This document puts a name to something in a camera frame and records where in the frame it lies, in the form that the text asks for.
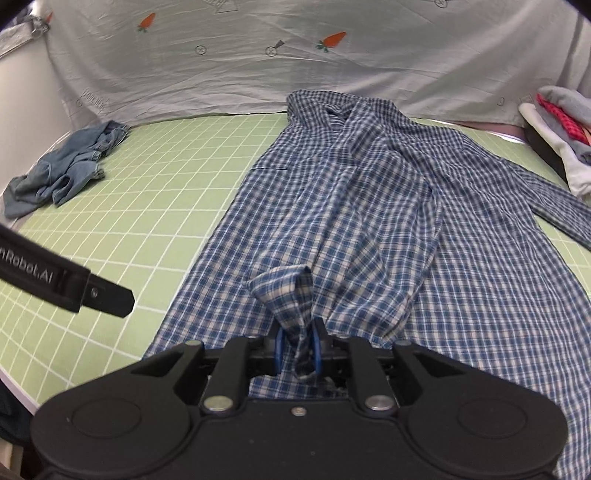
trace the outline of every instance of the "white bedsheet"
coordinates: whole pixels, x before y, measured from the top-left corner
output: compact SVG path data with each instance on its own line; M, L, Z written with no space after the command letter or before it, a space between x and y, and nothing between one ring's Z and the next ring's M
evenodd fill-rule
M53 11L47 44L74 127L94 115L276 112L297 89L519 125L518 105L542 85L591 93L591 28L563 0L43 0L42 10ZM316 48L341 31L337 46Z

